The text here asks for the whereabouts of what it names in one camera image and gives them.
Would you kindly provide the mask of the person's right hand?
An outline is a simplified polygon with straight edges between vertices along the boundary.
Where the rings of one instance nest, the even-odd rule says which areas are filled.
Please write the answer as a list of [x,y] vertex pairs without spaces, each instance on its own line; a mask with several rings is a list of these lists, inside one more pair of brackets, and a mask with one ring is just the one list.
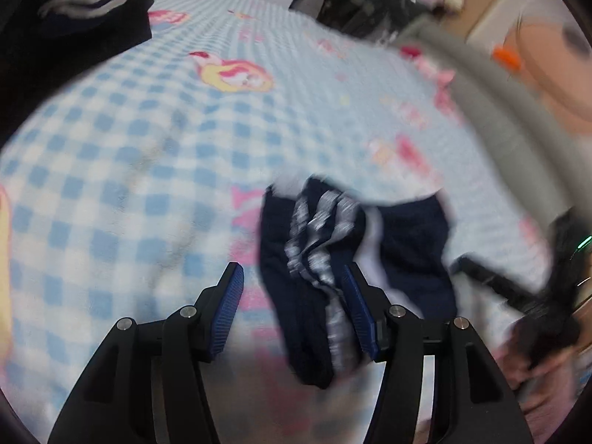
[[513,390],[535,380],[530,394],[520,404],[535,441],[547,440],[574,405],[574,354],[573,346],[561,349],[530,369],[530,360],[519,350],[518,326],[514,325],[496,357]]

